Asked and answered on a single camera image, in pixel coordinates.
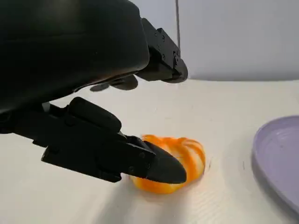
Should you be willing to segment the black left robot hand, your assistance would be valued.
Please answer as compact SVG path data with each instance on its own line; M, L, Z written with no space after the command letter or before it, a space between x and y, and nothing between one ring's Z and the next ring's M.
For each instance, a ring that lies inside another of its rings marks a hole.
M181 83L186 64L174 41L128 0L3 0L0 3L0 132L45 148L42 161L109 182L128 174L186 181L163 149L121 132L120 120L81 97L85 87L132 90L138 78Z

